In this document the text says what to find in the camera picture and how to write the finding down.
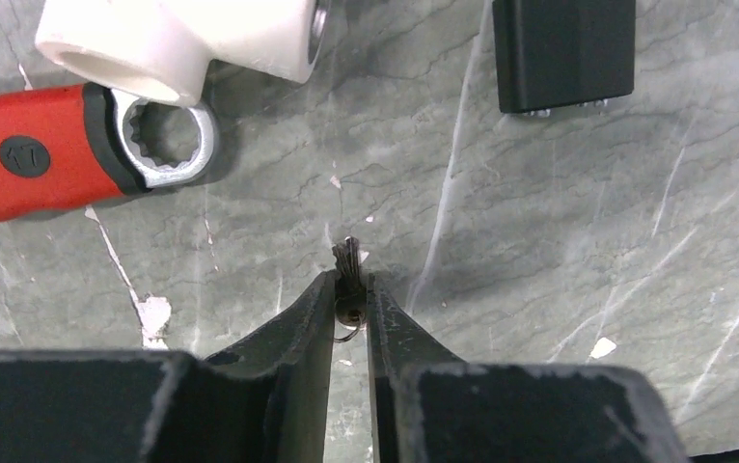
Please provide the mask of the black cable padlock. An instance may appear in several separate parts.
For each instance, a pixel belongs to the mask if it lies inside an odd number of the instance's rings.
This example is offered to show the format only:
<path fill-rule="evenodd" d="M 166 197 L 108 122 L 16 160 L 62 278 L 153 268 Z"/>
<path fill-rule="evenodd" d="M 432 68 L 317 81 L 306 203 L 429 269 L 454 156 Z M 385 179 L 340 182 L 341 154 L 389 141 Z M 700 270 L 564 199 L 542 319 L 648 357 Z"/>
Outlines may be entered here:
<path fill-rule="evenodd" d="M 497 0 L 492 4 L 499 109 L 547 112 L 630 95 L 635 0 Z"/>

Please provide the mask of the small metal key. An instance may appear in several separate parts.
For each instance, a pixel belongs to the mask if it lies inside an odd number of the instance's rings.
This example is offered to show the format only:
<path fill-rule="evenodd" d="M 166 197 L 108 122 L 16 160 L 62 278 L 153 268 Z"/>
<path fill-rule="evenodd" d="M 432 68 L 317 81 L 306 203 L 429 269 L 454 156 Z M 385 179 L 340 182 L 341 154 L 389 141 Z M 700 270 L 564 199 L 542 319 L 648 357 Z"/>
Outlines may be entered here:
<path fill-rule="evenodd" d="M 367 294 L 361 267 L 360 241 L 348 236 L 343 242 L 335 244 L 332 252 L 339 272 L 335 317 L 341 325 L 352 329 L 348 335 L 334 338 L 335 343 L 343 343 L 355 338 L 367 322 Z"/>

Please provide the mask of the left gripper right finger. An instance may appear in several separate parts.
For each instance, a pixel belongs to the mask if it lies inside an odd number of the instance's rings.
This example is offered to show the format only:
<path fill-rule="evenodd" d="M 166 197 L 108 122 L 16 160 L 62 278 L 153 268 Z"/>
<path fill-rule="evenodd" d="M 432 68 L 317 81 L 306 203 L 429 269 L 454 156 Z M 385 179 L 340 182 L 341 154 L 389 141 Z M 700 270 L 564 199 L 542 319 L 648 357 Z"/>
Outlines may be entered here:
<path fill-rule="evenodd" d="M 658 392 L 630 368 L 460 359 L 367 284 L 379 462 L 685 462 Z"/>

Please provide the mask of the white pipe elbow near wrench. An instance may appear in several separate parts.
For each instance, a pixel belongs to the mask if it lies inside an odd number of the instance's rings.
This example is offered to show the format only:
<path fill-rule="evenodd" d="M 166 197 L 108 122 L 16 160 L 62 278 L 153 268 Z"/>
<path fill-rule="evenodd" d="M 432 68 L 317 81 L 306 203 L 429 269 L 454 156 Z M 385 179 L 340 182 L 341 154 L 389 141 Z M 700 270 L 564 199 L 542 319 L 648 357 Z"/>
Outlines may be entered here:
<path fill-rule="evenodd" d="M 186 107 L 201 98 L 212 61 L 306 82 L 330 6 L 318 0 L 47 1 L 35 45 L 88 81 Z"/>

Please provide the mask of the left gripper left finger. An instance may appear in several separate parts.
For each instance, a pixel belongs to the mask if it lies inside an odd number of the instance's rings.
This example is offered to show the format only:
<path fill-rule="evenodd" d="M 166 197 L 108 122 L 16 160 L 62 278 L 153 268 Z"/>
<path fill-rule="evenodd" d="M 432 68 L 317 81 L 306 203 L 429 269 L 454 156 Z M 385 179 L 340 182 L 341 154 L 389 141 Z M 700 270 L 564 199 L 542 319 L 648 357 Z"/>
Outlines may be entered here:
<path fill-rule="evenodd" d="M 319 462 L 335 271 L 204 359 L 0 350 L 0 462 Z"/>

